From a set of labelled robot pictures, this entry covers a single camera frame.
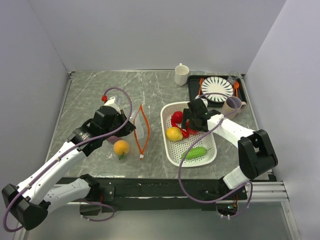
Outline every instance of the plastic basket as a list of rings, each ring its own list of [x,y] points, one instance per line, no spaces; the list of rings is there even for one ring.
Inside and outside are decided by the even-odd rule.
[[[176,166],[179,166],[181,162],[182,154],[188,150],[192,143],[194,143],[203,132],[198,132],[197,135],[190,135],[188,138],[184,138],[181,141],[170,141],[166,138],[166,131],[171,125],[171,116],[174,112],[184,111],[188,108],[188,101],[174,102],[165,105],[161,110],[161,125],[163,141],[166,151],[166,156],[169,161]],[[206,155],[199,156],[190,160],[184,160],[182,167],[197,167],[211,163],[217,156],[217,147],[213,134],[209,134],[198,142],[194,147],[205,147],[208,151]]]

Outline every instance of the orange utensil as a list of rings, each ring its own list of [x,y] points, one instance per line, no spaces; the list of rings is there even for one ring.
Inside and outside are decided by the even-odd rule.
[[[201,94],[201,85],[202,85],[202,83],[204,82],[204,80],[205,80],[204,78],[200,78],[200,82],[199,82],[200,87],[199,87],[198,95]]]
[[[234,87],[234,91],[235,91],[235,96],[238,97],[239,83],[237,81],[235,81],[233,84],[233,87]]]

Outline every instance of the cup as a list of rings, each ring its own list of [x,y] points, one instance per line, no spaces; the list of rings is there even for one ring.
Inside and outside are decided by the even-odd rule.
[[[228,74],[228,79],[227,79],[227,81],[228,81],[229,83],[231,83],[231,85],[233,86],[234,83],[235,83],[235,81],[238,80],[238,78],[240,78],[240,74],[239,74],[237,71],[231,71],[231,72],[229,72],[229,74]]]
[[[236,107],[237,107],[237,111],[235,113],[232,113],[235,110],[235,104],[232,102],[232,100],[235,101]],[[222,106],[222,110],[221,113],[223,115],[227,115],[230,114],[228,116],[226,116],[226,118],[228,119],[234,119],[235,116],[237,115],[237,113],[241,113],[247,106],[247,103],[245,101],[241,101],[240,98],[236,97],[236,96],[231,96],[229,98],[227,98],[227,100],[224,102],[223,106]]]
[[[180,63],[178,66],[175,67],[175,73],[174,73],[174,81],[175,84],[178,86],[183,86],[186,84],[189,74],[189,68],[185,65],[182,65]]]

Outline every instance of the striped plate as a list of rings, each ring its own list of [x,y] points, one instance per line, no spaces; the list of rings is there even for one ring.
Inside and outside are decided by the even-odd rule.
[[[221,93],[231,97],[234,94],[232,85],[222,77],[211,76],[206,78],[202,85],[201,91],[203,94],[208,93]],[[223,103],[227,97],[219,94],[210,94],[205,96],[208,100],[215,103]]]

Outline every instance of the green cucumber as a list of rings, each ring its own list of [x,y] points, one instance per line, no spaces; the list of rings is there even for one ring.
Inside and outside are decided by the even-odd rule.
[[[185,151],[182,156],[181,156],[181,159],[184,158],[185,154],[186,154],[187,151]],[[197,157],[201,157],[201,156],[204,156],[207,154],[207,149],[203,146],[198,146],[198,147],[195,147],[195,148],[192,148],[188,154],[186,155],[185,159],[186,160],[190,160],[190,159],[195,159]]]

